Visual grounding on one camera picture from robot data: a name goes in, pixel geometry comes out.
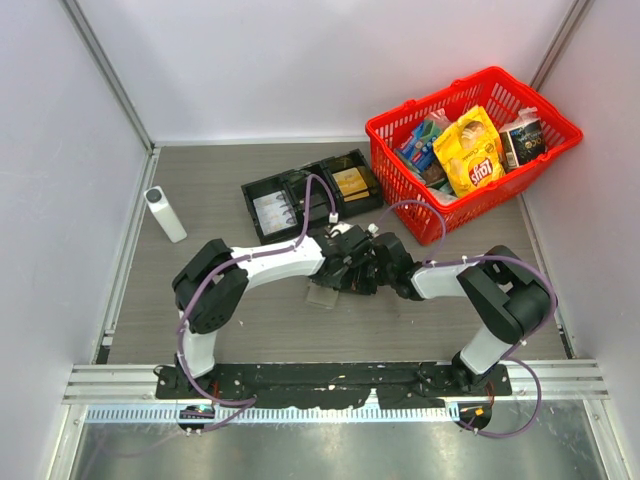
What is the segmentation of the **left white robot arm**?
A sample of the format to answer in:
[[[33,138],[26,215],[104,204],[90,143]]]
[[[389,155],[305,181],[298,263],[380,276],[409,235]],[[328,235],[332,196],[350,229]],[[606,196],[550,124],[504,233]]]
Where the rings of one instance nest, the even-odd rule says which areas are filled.
[[[180,388],[193,398],[212,390],[217,332],[230,321],[246,292],[293,277],[339,289],[371,258],[372,240],[361,227],[339,223],[254,248],[230,247],[221,239],[207,242],[172,281],[181,318]]]

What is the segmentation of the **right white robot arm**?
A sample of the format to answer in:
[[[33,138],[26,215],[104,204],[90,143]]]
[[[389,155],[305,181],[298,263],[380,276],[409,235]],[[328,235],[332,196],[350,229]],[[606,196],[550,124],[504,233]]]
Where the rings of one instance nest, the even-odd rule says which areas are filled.
[[[494,367],[550,320],[557,308],[549,280],[503,245],[447,262],[414,260],[391,233],[368,245],[364,259],[349,265],[343,289],[373,295],[388,286],[411,301],[465,297],[479,315],[482,326],[451,361],[451,380],[462,394],[483,388]]]

